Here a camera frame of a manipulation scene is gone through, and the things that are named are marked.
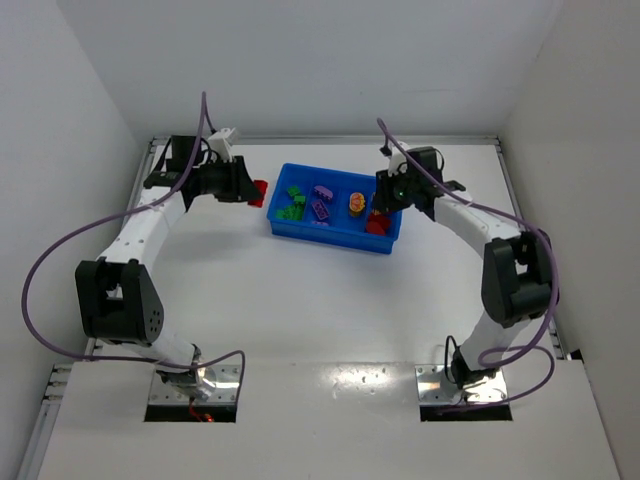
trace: red wire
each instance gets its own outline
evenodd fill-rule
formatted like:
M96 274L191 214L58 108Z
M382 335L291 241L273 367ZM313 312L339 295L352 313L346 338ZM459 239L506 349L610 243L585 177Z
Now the red wire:
M202 421L202 418L200 417L198 412L196 412L195 409L193 408L193 400L189 401L189 415L191 415L192 417L195 417L199 422Z

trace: metal mounting plate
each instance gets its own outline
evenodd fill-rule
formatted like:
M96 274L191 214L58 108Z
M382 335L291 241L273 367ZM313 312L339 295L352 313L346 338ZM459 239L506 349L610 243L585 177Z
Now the metal mounting plate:
M213 365L208 367L215 373L215 392L207 402L201 400L194 405L208 405L212 407L228 407L235 405L238 382L240 380L240 366ZM189 404L189 398L169 385L162 383L155 372L149 388L148 405L162 407L179 407Z
M418 402L421 407L491 403L507 398L507 384L502 371L484 377L478 383L458 388L444 377L443 365L416 365Z

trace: black bracket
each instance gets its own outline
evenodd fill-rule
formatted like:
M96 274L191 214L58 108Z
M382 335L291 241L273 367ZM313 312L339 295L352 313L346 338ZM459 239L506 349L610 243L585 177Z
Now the black bracket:
M166 159L167 171L160 171L156 167L145 179L144 188L173 187L183 175L195 139L188 136L171 137L172 153L171 158ZM253 202L263 198L247 172L243 156L236 155L228 162L217 154L215 161L202 163L203 159L204 152L200 152L196 157L196 166L189 172L181 188L187 210L200 195L211 194L224 203Z
M149 346L160 335L164 309L149 272L137 260L82 261L76 268L82 327L91 338ZM108 295L118 287L120 298Z
M407 152L439 183L451 191L465 191L455 180L443 182L442 168L438 166L438 152L433 147L414 148ZM431 220L435 219L436 198L444 195L413 163L408 162L404 173L389 176L387 170L376 172L376 194L373 208L382 213L393 213L414 205Z
M456 347L451 359L451 374L459 389L462 389L465 385L476 383L485 377L494 377L497 370L494 368L487 368L484 370L471 370L465 362L460 347Z
M516 264L526 265L526 271L518 274ZM482 303L495 322L509 328L520 320L538 318L550 298L549 255L533 233L496 238L485 245Z

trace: purple lego brick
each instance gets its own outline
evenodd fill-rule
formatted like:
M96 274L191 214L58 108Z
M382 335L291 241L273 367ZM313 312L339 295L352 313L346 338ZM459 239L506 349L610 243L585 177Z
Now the purple lego brick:
M322 203L322 200L314 200L311 202L311 208L313 208L313 212L316 214L316 217L318 217L318 220L322 221L329 218L329 210L327 210L326 205Z
M323 200L326 200L329 203L331 203L331 200L333 200L333 192L329 190L327 187L323 187L322 185L316 185L313 188L313 192L316 195L318 195L320 198L322 198Z

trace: cable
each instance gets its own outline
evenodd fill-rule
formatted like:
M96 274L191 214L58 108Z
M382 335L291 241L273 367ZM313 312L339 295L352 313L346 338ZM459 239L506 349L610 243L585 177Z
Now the cable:
M384 121L381 118L378 118L378 126L382 130L382 133L385 135L385 138L388 139L398 149L398 151L400 151L404 155L407 161L411 162L411 164L422 175L424 175L431 183L433 183L438 188L438 190L440 190L442 193L450 196L454 200L457 200L458 202L462 203L463 205L467 205L470 208L482 210L482 211L491 213L493 215L497 215L497 216L506 218L508 220L511 220L513 222L516 222L522 225L523 227L525 227L527 230L533 233L538 240L540 240L540 243L542 244L543 248L545 249L545 252L547 253L547 256L549 257L549 264L551 267L551 298L549 299L549 306L547 307L547 312L540 325L540 328L538 329L536 334L533 336L531 341L529 341L529 343L527 343L526 345L523 345L521 347L511 347L510 349L508 349L507 351L517 350L517 353L515 353L514 355L511 355L508 358L503 358L495 362L490 362L486 360L488 355L491 355L494 353L500 353L500 354L505 353L505 349L503 348L487 349L484 352L482 352L478 357L478 363L485 368L500 368L505 365L512 364L513 362L522 358L531 350L533 350L534 347L540 342L545 332L547 331L549 327L549 323L551 322L551 319L553 318L553 315L555 314L555 311L556 311L556 305L558 303L558 291L559 291L558 290L559 288L558 287L558 266L556 264L556 260L553 255L553 251L551 250L551 245L547 241L546 237L542 234L541 230L535 225L533 225L532 223L522 218L519 218L515 215L512 215L510 213L503 212L502 210L498 210L497 208L489 207L487 205L482 205L475 202L470 202L469 200L466 200L456 195L455 193L453 193L446 186L444 186L442 183L436 180L433 177L433 175L431 175L427 170L425 170L422 167L422 165L420 165L416 160L414 160L413 157L409 155L404 148L402 148L402 145L400 145L400 142L398 142L398 140L396 140L396 138L391 134L391 132L389 132L389 129L387 128L387 126L385 125Z
M213 148L211 148L211 145L209 144L209 142L205 138L201 138L200 142L205 144L205 146L207 147L207 150L209 150L210 152L213 152Z
M202 418L200 418L200 415L198 414L198 412L195 411L195 409L193 408L193 398L189 399L189 415L191 415L192 417L195 417L196 420L198 420L199 422L202 422Z
M154 171L159 172L164 167L164 162L167 157L167 151L169 150L169 145L171 145L171 137L169 137L169 140L167 141L167 143L164 144L164 148L162 149L162 153L160 154L160 159L158 160L158 164L153 169Z
M458 349L458 342L453 338L453 335L447 335L447 339L444 342L444 378L455 384L451 378L449 378L449 342L453 342L454 351Z
M540 350L540 351L544 352L544 354L549 358L549 361L550 361L549 372L547 373L545 378L543 378L538 384L536 384L534 387L530 388L529 390L527 390L525 392L522 392L522 393L520 393L518 395L514 395L513 397L510 397L510 398L507 398L507 399L504 399L504 400L500 400L500 401L497 401L497 402L478 404L478 405L469 405L469 406L457 406L457 405L454 405L452 407L443 409L442 413L446 413L446 412L450 412L450 411L460 412L460 411L467 411L467 410L478 410L478 409L481 409L481 408L504 405L504 404L506 404L508 402L511 402L511 401L514 401L514 400L518 400L520 398L524 398L524 397L526 397L528 395L531 395L532 393L540 390L543 386L545 386L549 382L549 380L551 380L551 377L553 376L553 373L555 372L555 366L556 366L555 359L553 358L553 355L551 354L551 352L549 352L544 347L538 346L538 343L540 342L540 340L544 336L545 332L549 328L549 323L551 322L551 319L553 318L553 315L554 315L554 313L556 311L556 306L558 304L558 293L559 293L558 266L557 266L557 263L556 263L555 256L553 255L553 251L551 250L551 245L549 244L547 238L544 236L542 231L537 226L535 226L534 224L532 224L530 222L527 222L526 220L524 220L524 219L522 219L520 217L517 217L515 215L511 215L510 213L503 212L502 210L498 210L496 208L489 207L487 205L482 205L482 204L479 204L479 203L475 203L473 201L466 200L466 199L456 195L455 193L453 193L445 185L443 185L438 180L436 180L433 177L433 175L431 175L426 169L424 169L422 167L422 165L420 165L416 160L414 160L413 157L411 157L411 155L409 155L409 153L404 148L402 148L402 145L400 145L400 142L398 142L398 140L396 140L396 138L391 134L391 132L387 128L387 125L384 123L384 121L381 118L378 118L377 121L378 121L378 126L380 127L380 129L382 130L382 133L385 136L385 145L387 145L387 141L390 141L398 149L398 151L400 151L400 153L402 153L404 155L404 157L409 162L411 162L411 164L423 176L425 176L432 184L434 184L438 188L438 190L440 190L442 193L450 196L454 200L460 202L461 204L466 205L469 208L475 208L477 210L485 211L485 212L491 213L493 215L498 215L500 217L506 218L508 220L511 220L513 222L516 222L516 223L522 225L527 230L532 232L536 236L536 238L538 238L538 240L540 240L543 248L545 249L545 252L547 253L547 255L549 257L549 264L550 264L550 267L551 267L551 298L549 299L549 306L547 307L547 312L546 312L546 314L544 316L544 319L542 320L542 323L540 324L540 328L538 329L536 334L533 336L533 338L526 345L514 346L514 347L507 348L507 349L499 348L499 347L489 348L489 349L485 350L484 352L480 353L480 356L478 357L478 363L481 366L483 366L485 368L500 368L500 367L503 367L505 365L510 365L510 364L514 363L515 361L517 361L518 359L522 358L523 356L525 356L527 353L529 353L532 350ZM440 157L442 158L442 166L444 167L444 155L442 154L442 152L440 152L440 150L436 149L436 151L438 153L440 153ZM494 354L494 353L504 354L504 353L513 352L513 351L516 351L517 353L515 353L514 355L511 355L508 358L503 358L502 360L498 360L498 361L495 361L495 362L490 362L490 361L486 360L488 355L491 355L491 354ZM448 374L447 362L448 362L448 358L445 358L445 372L446 372L445 374Z
M207 119L207 125L209 125L209 130L211 130L211 135L217 132L217 130L213 127L213 123L211 122L211 117L209 116L209 107L207 106L207 102L204 102L204 117Z
M206 368L206 367L209 367L209 366L214 365L216 363L220 363L220 362L222 362L223 360L226 360L229 357L233 357L235 355L240 355L240 357L242 358L242 365L241 365L241 368L240 368L240 378L239 378L239 381L238 381L238 390L236 392L236 407L237 407L238 401L240 400L240 390L242 388L242 380L244 379L244 371L245 371L245 366L246 366L246 356L245 356L245 353L242 350L234 350L233 352L227 353L225 355L222 355L221 357L215 358L215 359L210 360L208 362L199 363L199 364L193 364L193 365L178 365L178 364L175 364L175 363L170 363L170 362L165 362L165 361L158 362L157 359L143 358L143 357L114 356L114 355L105 355L105 356L84 355L84 354L81 354L81 353L75 353L75 352L71 352L71 351L65 350L64 348L59 347L57 345L54 345L53 343L48 341L46 338L44 338L40 334L40 332L38 332L38 330L36 330L36 328L35 328L35 326L33 324L33 321L31 320L31 316L29 315L29 308L28 308L29 289L31 288L31 283L33 282L33 277L35 276L36 272L38 271L38 269L40 268L42 263L58 247L60 247L64 243L68 242L72 238L77 237L81 233L84 233L84 232L86 232L88 230L91 230L91 229L93 229L95 227L99 227L100 225L104 225L105 223L112 222L113 220L118 220L120 218L128 217L130 215L134 215L136 213L143 212L144 210L147 210L149 208L153 208L153 207L155 207L157 205L161 205L163 202L165 202L169 198L171 198L171 196L173 196L174 193L180 191L180 189L182 188L184 183L187 181L187 177L189 176L189 173L190 173L190 171L193 168L193 165L195 163L197 153L200 150L200 145L201 145L200 140L202 139L202 130L203 130L203 127L204 127L205 117L207 117L207 121L209 122L209 124L211 126L211 121L208 118L209 117L209 113L208 113L208 109L207 109L207 94L206 94L206 92L202 92L202 97L201 97L201 101L200 101L200 119L198 121L198 131L197 131L197 134L196 134L196 141L193 143L193 150L191 151L191 156L189 157L189 161L187 162L187 166L186 166L182 176L180 177L178 182L171 188L171 190L166 195L160 197L158 200L155 200L155 201L153 201L153 202L151 202L151 203L149 203L147 205L142 205L140 207L135 207L135 208L132 208L130 210L127 210L126 212L115 213L113 215L109 215L107 217L101 218L100 220L96 220L95 222L89 223L89 224L87 224L87 225L85 225L83 227L78 228L77 230L74 230L74 231L66 234L64 237L62 237L59 240L57 240L56 242L54 242L49 248L47 248L38 257L38 259L34 262L34 264L29 269L29 272L27 273L27 277L26 277L26 279L24 281L24 284L22 286L22 296L21 296L21 299L20 299L20 306L21 306L21 309L22 309L22 318L24 320L25 326L27 327L27 329L29 330L31 335L33 335L33 337L38 342L40 342L40 344L44 345L46 348L48 348L52 352L55 352L55 353L57 353L59 355L63 355L65 357L73 358L75 360L87 360L87 361L107 360L107 361L127 361L127 362L140 362L140 363L155 363L157 365L162 365L163 367L168 367L168 368L176 368L176 369L183 369L183 370L197 370L199 368Z
M506 352L510 352L513 350L520 350L525 348L525 346L518 346L518 347L510 347L507 348L505 351ZM487 408L487 407L497 407L500 405L506 405L507 403L513 402L514 400L519 400L521 398L527 397L529 395L531 395L534 392L537 392L538 390L540 390L542 387L544 387L547 383L549 383L549 380L551 380L551 377L553 376L554 372L556 371L556 361L553 358L553 355L551 354L551 352L549 350L547 350L544 347L540 347L538 345L535 345L531 350L539 350L541 352L543 352L547 358L549 359L549 371L547 372L547 375L540 381L538 382L534 387L531 387L529 390L526 390L522 393L518 393L516 395L513 395L512 397L508 397L505 398L504 400L498 400L497 402L489 402L489 403L478 403L478 404L474 404L474 405L458 405L460 402L458 402L457 405L452 405L451 407L443 407L441 410L439 410L439 413L450 413L450 412L466 412L469 410L480 410L483 408Z

